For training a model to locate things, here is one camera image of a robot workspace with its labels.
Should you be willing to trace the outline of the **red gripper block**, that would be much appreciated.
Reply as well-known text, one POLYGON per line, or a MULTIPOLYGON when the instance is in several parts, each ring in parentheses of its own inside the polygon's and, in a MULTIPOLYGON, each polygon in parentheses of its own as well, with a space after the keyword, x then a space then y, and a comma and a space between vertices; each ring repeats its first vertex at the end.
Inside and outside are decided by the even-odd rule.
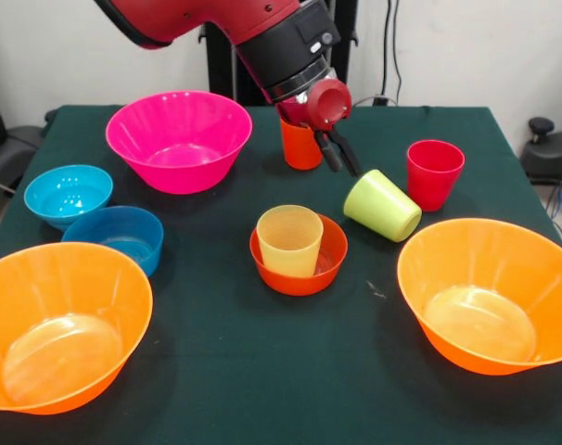
POLYGON ((306 91, 284 99, 275 107, 288 124, 309 127, 314 131, 314 140, 332 172, 341 170, 341 160, 330 140, 338 147, 350 175, 361 176, 361 166, 351 144, 333 127, 351 114, 351 93, 345 83, 331 78, 319 80, 306 91), (324 133, 328 131, 330 140, 324 133))

